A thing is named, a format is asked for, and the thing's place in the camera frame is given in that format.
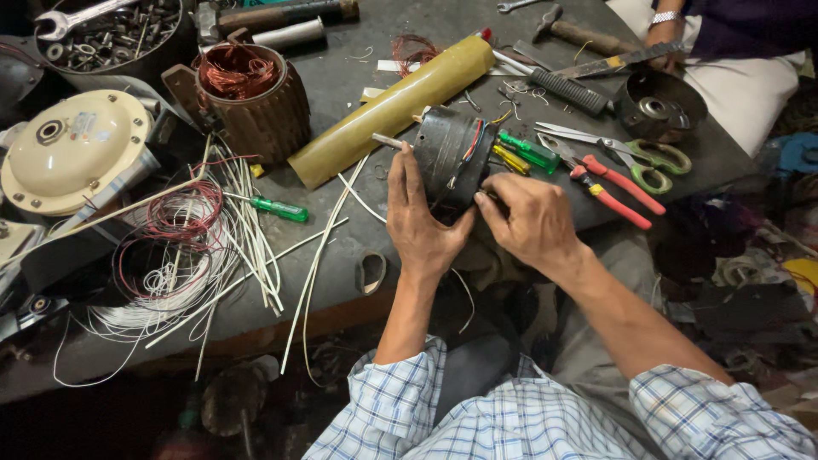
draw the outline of rolled insulation paper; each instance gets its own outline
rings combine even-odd
[[[443,104],[494,65],[492,47],[469,36],[364,104],[287,159],[309,189],[323,184],[379,146],[373,133],[394,137],[426,106]]]

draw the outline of shirt sleeve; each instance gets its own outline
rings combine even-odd
[[[424,351],[374,364],[375,350],[353,366],[350,402],[304,458],[400,458],[429,436],[443,382],[446,345],[427,336]]]
[[[636,415],[669,458],[814,458],[809,431],[746,383],[664,364],[631,381]]]

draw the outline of plaid shirt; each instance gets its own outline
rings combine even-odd
[[[446,346],[389,365],[375,351],[349,373],[349,405],[304,458],[650,458],[594,404],[531,359],[487,395],[433,426]],[[669,458],[814,458],[810,433],[772,411],[755,389],[662,365],[631,381],[636,415]]]

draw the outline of black handle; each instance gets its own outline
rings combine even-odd
[[[534,69],[528,78],[532,83],[562,97],[589,115],[599,115],[610,102],[607,97],[585,88],[574,80],[545,72],[542,69]]]

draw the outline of spanner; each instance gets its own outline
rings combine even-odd
[[[511,10],[515,10],[519,7],[524,7],[526,5],[531,5],[532,3],[543,2],[545,0],[520,0],[519,2],[513,3],[498,3],[497,4],[497,11],[502,14],[508,14]]]
[[[52,20],[54,21],[54,31],[47,34],[38,35],[41,40],[48,40],[56,42],[62,40],[74,27],[87,22],[113,10],[119,9],[138,0],[108,0],[93,7],[85,8],[82,11],[66,15],[59,11],[46,11],[42,15],[37,16],[35,20]]]

